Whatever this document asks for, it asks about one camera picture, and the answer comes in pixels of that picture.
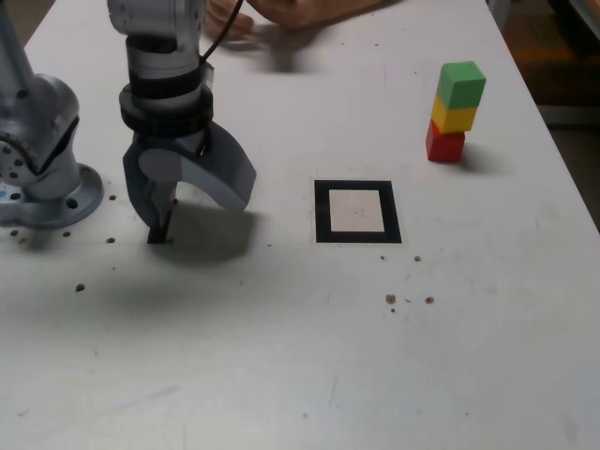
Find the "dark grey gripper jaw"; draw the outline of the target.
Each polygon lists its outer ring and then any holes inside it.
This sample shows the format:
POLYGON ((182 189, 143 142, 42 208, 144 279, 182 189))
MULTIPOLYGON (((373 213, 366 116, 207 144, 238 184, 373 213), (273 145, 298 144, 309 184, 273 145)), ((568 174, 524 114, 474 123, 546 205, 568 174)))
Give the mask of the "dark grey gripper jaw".
POLYGON ((140 157, 144 153, 143 146, 133 142, 123 156, 127 193, 149 232, 166 233, 173 212, 176 184, 149 179, 140 167, 140 157))

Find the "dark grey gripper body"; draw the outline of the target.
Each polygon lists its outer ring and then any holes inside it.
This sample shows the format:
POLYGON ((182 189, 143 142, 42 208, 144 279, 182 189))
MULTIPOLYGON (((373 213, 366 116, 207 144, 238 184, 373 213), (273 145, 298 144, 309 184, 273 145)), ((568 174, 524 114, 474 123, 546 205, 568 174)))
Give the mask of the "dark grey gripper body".
POLYGON ((168 158, 196 158, 205 147, 206 134, 200 130, 188 135, 162 135, 135 131, 132 140, 132 153, 160 155, 168 158))

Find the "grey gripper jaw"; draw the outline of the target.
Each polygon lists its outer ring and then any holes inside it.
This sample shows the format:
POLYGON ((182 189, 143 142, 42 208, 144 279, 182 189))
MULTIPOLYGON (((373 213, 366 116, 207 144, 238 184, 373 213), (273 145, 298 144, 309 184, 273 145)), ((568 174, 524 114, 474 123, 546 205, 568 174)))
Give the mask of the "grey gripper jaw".
POLYGON ((256 170, 239 142, 224 128, 210 124, 203 131, 205 147, 196 158, 143 155, 142 172, 153 181, 192 185, 224 209, 245 210, 256 170))

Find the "person's right hand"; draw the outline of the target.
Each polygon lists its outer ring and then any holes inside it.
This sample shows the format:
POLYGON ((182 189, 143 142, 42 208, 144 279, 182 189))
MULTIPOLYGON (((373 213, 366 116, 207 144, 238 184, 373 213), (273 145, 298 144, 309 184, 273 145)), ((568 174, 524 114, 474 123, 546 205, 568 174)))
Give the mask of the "person's right hand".
MULTIPOLYGON (((234 0, 207 0, 205 5, 204 33, 216 39, 231 18, 236 2, 234 0)), ((239 12, 226 36, 228 40, 239 40, 252 33, 254 21, 239 12)))

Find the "person's left hand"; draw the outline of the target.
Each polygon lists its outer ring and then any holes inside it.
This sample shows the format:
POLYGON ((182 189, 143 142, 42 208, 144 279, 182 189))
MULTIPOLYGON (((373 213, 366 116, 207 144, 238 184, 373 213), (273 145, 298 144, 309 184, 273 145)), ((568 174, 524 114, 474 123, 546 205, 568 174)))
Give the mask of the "person's left hand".
POLYGON ((329 1, 253 0, 248 3, 265 19, 287 30, 298 30, 327 19, 329 1))

